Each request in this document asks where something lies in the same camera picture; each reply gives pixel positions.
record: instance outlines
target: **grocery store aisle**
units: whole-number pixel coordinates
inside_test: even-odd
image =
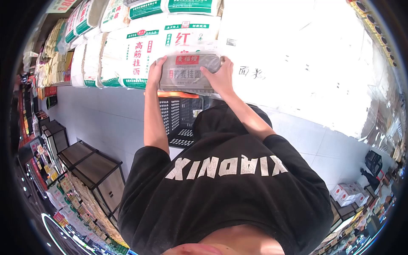
[[[261,107],[274,130],[285,137],[331,189],[340,182],[357,181],[364,157],[373,149],[337,131],[277,110]],[[142,90],[124,88],[58,88],[58,104],[44,110],[67,128],[70,144],[83,140],[101,152],[123,161],[127,178],[134,153],[143,146],[144,96]],[[171,158],[181,149],[171,148]],[[393,159],[383,157],[383,169]]]

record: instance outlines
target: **black t-shirt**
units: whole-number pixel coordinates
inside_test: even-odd
[[[324,181],[286,139],[222,132],[204,135],[173,161],[162,149],[139,149],[118,226],[140,255],[241,224],[262,229],[290,255],[313,251],[332,222]]]

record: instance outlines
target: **man's chin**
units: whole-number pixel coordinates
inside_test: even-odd
[[[220,244],[181,244],[162,255],[237,255],[231,248]]]

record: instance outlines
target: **black plastic basket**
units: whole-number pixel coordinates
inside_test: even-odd
[[[185,149],[193,144],[193,123],[204,110],[204,99],[159,98],[169,146]]]
[[[375,153],[374,151],[369,151],[366,155],[366,166],[371,173],[373,173],[374,177],[376,177],[382,169],[381,155]]]

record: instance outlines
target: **white box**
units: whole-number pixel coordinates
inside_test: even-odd
[[[344,206],[347,206],[349,204],[352,204],[354,202],[354,200],[355,200],[355,197],[353,197],[352,199],[349,199],[349,200],[340,200],[339,205],[341,207],[344,207]]]
[[[363,187],[361,187],[361,185],[359,185],[358,183],[356,183],[357,188],[360,190],[360,193],[358,194],[358,196],[355,197],[354,202],[359,206],[363,206],[367,203],[368,198],[370,197],[369,193],[364,190]]]
[[[354,183],[342,183],[338,184],[343,188],[343,193],[341,197],[337,200],[340,206],[346,206],[354,202],[355,197],[361,193],[358,187]]]
[[[333,197],[335,201],[338,201],[340,197],[343,195],[343,187],[339,184],[336,184],[334,189],[330,192],[330,195]]]

